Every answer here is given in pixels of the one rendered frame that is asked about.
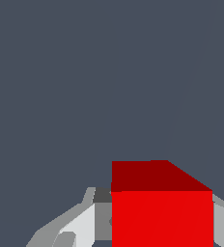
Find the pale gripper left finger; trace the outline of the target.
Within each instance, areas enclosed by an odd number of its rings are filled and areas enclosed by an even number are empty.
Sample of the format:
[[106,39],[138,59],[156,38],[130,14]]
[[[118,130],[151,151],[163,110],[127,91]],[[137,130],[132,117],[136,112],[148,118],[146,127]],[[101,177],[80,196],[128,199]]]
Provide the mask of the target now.
[[37,230],[26,247],[93,247],[111,240],[111,189],[88,187],[80,204]]

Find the red cube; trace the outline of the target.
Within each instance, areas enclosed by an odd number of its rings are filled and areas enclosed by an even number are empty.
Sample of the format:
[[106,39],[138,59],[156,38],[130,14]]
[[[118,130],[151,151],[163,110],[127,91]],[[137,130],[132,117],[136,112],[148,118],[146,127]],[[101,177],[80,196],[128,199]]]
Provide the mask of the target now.
[[112,247],[213,247],[212,190],[167,160],[112,163]]

